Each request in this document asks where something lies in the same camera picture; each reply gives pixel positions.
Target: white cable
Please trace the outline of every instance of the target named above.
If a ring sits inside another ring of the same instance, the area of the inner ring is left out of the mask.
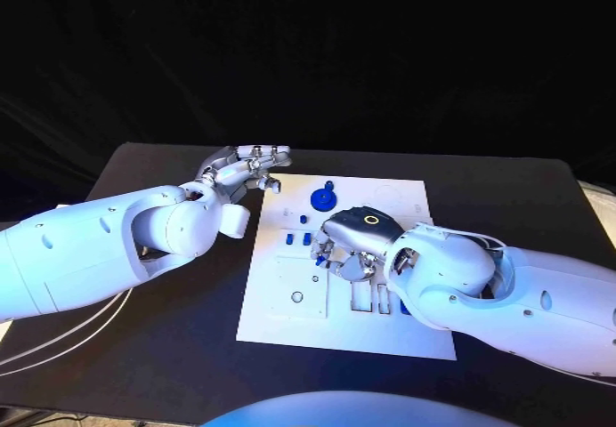
[[[442,231],[444,231],[447,233],[460,234],[462,236],[470,236],[470,237],[479,238],[479,239],[488,239],[488,240],[492,240],[494,242],[496,242],[501,245],[501,247],[488,247],[488,249],[499,250],[504,247],[506,247],[505,242],[502,242],[498,238],[494,238],[492,236],[488,236],[485,234],[470,233],[469,231],[460,231],[460,230],[447,229],[446,227],[439,227],[437,225],[426,224],[424,222],[418,222],[418,223],[421,223],[421,225],[424,225],[429,229],[442,230]]]
[[[41,349],[43,349],[45,347],[48,347],[49,345],[52,345],[55,342],[61,341],[68,335],[74,334],[107,311],[107,309],[110,308],[110,306],[118,301],[118,298],[120,298],[121,295],[123,295],[123,293],[118,293],[114,296],[113,300],[103,307],[103,309],[100,310],[100,312],[81,325],[77,325],[68,332],[65,332],[62,335],[56,336],[45,344],[39,345],[38,347],[35,347],[33,349],[25,351],[23,353],[19,353],[12,358],[4,359],[3,361],[0,361],[0,366],[6,365],[6,363],[12,362],[13,360],[22,359],[29,354],[32,354],[35,351],[39,351]]]
[[[544,365],[537,360],[530,359],[530,361],[532,363],[537,363],[543,367],[547,367],[553,371],[560,372],[561,374],[566,374],[566,375],[574,376],[576,378],[580,378],[580,380],[587,380],[587,381],[592,381],[593,383],[599,383],[599,384],[603,384],[603,385],[609,385],[610,387],[616,387],[616,383],[610,383],[607,381],[600,381],[600,380],[596,380],[594,378],[587,378],[586,376],[574,374],[573,372],[564,371],[563,369],[558,369],[557,367],[550,367],[548,365]]]
[[[129,296],[131,296],[131,292],[133,292],[133,289],[129,289],[129,292],[126,293],[126,296],[124,296],[124,299],[123,299],[123,303],[120,304],[120,307],[118,307],[118,309],[116,310],[116,312],[111,314],[111,317],[110,317],[110,319],[107,320],[107,322],[103,324],[103,326],[97,329],[97,331],[90,335],[90,337],[84,340],[84,341],[81,341],[78,344],[75,344],[68,350],[65,350],[65,351],[62,351],[62,353],[58,353],[55,356],[52,356],[51,358],[48,358],[48,359],[45,359],[43,361],[41,361],[41,362],[38,362],[38,363],[35,363],[33,365],[29,365],[29,366],[26,366],[26,367],[22,367],[20,369],[16,369],[15,371],[9,371],[9,372],[4,372],[3,374],[0,374],[0,376],[6,376],[6,375],[12,375],[12,374],[16,374],[17,372],[22,372],[22,371],[25,371],[26,369],[30,369],[30,368],[33,368],[33,367],[38,367],[39,365],[42,365],[43,363],[48,363],[49,361],[52,361],[54,359],[58,359],[61,356],[64,356],[68,352],[71,352],[77,347],[79,347],[81,345],[84,345],[94,337],[95,337],[95,335],[98,334],[98,332],[105,328],[105,326],[110,324],[110,322],[113,321],[113,319],[116,318],[116,316],[118,315],[118,313],[120,313],[120,310],[123,309],[123,306],[124,306],[124,304],[126,304],[126,302],[127,302],[127,300],[129,300]]]

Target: white board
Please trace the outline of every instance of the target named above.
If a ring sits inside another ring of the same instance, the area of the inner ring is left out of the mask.
[[[406,229],[418,221],[431,223],[424,183],[286,173],[273,176],[283,183],[283,192],[266,192],[263,198],[237,339],[456,360],[452,333],[436,331],[401,313],[398,296],[378,286],[385,283],[382,273],[369,283],[351,284],[315,266],[310,246],[303,245],[305,233],[315,236],[323,221],[354,206],[375,207]],[[309,199],[326,181],[333,182],[338,205],[320,213]],[[307,216],[306,224],[300,215]],[[293,234],[292,245],[287,234]],[[332,259],[345,256],[338,251]],[[300,302],[293,301],[294,292],[303,295]],[[372,306],[372,311],[352,310],[355,305],[356,309]]]

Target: robotic hand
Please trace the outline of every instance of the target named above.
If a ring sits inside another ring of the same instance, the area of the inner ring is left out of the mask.
[[[329,259],[335,246],[351,255],[345,262]],[[312,257],[349,281],[382,268],[388,290],[434,329],[557,370],[616,376],[616,271],[429,224],[404,231],[369,207],[323,223]]]
[[[267,173],[287,146],[225,147],[196,179],[35,215],[0,232],[0,323],[90,305],[176,269],[218,231],[244,237],[251,188],[281,190]]]

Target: black table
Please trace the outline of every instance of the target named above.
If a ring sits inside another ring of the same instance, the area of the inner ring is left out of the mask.
[[[214,151],[123,145],[90,199],[182,184]],[[436,224],[616,268],[610,241],[560,161],[303,150],[293,159],[280,172],[423,180]],[[286,394],[359,390],[440,400],[525,425],[613,425],[615,388],[550,371],[463,334],[455,334],[457,362],[237,342],[261,197],[253,191],[242,199],[253,212],[244,239],[219,235],[205,256],[134,289],[121,314],[84,347],[0,378],[0,404],[204,423]],[[22,319],[0,359],[98,308]],[[98,325],[10,367],[66,349]]]

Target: blue component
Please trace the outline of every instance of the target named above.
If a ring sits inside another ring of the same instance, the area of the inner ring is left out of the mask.
[[[336,193],[333,193],[333,182],[325,183],[325,189],[318,189],[310,196],[312,207],[319,212],[328,212],[333,209],[338,203]]]
[[[408,314],[411,316],[411,313],[407,310],[407,306],[404,305],[404,302],[401,301],[401,314]]]

